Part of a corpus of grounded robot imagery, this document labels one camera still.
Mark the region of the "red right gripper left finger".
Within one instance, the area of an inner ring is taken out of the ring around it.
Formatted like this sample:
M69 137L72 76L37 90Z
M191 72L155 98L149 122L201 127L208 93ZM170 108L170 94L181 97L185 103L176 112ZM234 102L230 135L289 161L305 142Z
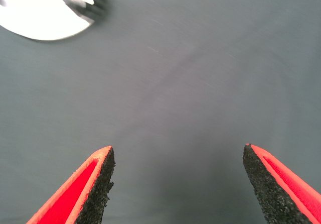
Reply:
M112 146L95 151L27 223L102 223L114 167Z

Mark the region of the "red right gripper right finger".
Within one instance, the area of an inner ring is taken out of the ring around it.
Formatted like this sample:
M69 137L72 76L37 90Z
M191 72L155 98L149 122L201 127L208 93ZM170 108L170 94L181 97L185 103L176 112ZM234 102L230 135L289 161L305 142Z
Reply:
M267 223L320 223L320 193L272 154L246 144L243 165Z

